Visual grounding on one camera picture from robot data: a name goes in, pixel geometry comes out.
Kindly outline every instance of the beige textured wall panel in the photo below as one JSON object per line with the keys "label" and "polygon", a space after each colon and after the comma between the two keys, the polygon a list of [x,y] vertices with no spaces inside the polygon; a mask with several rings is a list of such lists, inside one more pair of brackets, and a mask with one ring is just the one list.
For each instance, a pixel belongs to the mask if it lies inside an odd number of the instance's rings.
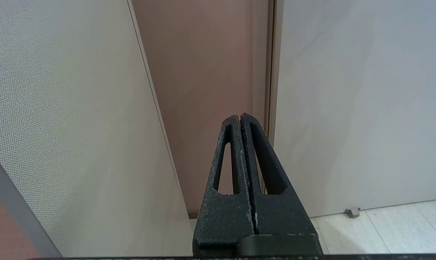
{"label": "beige textured wall panel", "polygon": [[436,0],[285,1],[276,113],[310,216],[436,199]]}
{"label": "beige textured wall panel", "polygon": [[191,250],[126,1],[0,1],[0,163],[66,257]]}

